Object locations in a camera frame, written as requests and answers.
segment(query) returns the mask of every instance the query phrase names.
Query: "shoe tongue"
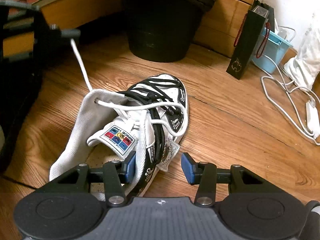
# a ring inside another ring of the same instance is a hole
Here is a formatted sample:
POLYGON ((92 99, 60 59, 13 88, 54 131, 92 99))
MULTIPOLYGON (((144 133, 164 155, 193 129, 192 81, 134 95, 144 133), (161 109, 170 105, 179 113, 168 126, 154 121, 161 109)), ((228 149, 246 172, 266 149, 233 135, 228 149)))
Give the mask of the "shoe tongue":
POLYGON ((135 150, 139 139, 139 130, 132 129, 134 120, 127 122, 120 117, 108 123, 102 130, 97 131, 87 140, 88 146, 103 143, 111 148, 121 160, 124 160, 131 151, 135 150))

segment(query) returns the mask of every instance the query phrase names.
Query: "black and white sneaker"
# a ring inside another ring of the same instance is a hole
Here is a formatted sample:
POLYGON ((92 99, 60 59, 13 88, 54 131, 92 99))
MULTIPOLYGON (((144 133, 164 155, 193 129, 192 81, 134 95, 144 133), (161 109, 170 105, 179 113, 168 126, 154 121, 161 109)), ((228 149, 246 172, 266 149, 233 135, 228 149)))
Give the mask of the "black and white sneaker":
POLYGON ((186 89, 178 78, 160 74, 127 91, 93 90, 75 43, 71 44, 90 92, 81 104, 65 151, 50 169, 50 180, 80 163, 97 167, 132 158, 128 165, 134 172, 130 184, 124 185, 125 193, 143 195, 158 170, 167 171, 179 151, 178 143, 188 126, 186 89))

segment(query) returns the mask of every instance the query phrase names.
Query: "blue plastic bin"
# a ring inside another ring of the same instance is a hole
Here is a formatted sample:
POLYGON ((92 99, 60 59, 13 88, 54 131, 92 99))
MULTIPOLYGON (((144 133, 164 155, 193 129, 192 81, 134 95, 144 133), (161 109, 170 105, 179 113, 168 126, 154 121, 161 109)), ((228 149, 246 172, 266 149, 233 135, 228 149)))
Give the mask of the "blue plastic bin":
MULTIPOLYGON (((260 36, 258 38, 257 44, 256 44, 254 51, 253 51, 254 54, 252 55, 252 61, 258 67, 260 67, 260 68, 264 69, 265 71, 267 71, 268 73, 272 74, 275 71, 276 66, 269 59, 267 59, 264 56, 261 56, 260 58, 256 57, 257 50, 258 50, 261 42, 263 41, 265 34, 266 34, 266 28, 264 28, 264 30, 262 31, 262 33, 260 34, 260 36)), ((281 38, 280 36, 278 36, 274 32, 270 31, 269 39, 268 39, 268 42, 266 44, 266 48, 265 48, 263 54, 270 57, 271 59, 273 59, 273 61, 277 65, 279 65, 280 61, 284 57, 284 54, 287 52, 287 50, 290 47, 292 47, 290 42, 284 40, 283 38, 281 38)))

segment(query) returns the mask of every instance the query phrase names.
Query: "shoe tongue label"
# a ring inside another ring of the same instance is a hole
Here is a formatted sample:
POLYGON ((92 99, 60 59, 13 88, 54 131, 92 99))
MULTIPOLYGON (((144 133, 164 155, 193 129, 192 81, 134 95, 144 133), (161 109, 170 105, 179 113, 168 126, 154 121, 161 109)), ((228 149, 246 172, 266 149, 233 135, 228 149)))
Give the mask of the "shoe tongue label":
POLYGON ((157 167, 161 171, 168 171, 168 166, 171 162, 171 160, 175 157, 177 152, 180 149, 180 145, 176 142, 166 138, 165 139, 165 146, 164 146, 164 153, 162 155, 162 159, 159 164, 157 164, 157 167))
POLYGON ((112 125, 100 138, 104 140, 104 144, 113 149, 113 151, 121 158, 125 159, 137 144, 137 139, 127 131, 116 125, 112 125))

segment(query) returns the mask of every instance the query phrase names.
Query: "white wall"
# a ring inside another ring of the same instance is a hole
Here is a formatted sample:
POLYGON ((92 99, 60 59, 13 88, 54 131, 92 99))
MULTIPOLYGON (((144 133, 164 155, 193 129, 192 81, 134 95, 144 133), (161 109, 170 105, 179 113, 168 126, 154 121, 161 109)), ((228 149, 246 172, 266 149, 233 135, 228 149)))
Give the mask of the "white wall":
POLYGON ((278 25, 292 27, 297 31, 292 40, 293 47, 298 50, 307 28, 310 26, 312 15, 320 12, 320 0, 259 0, 275 9, 278 25))

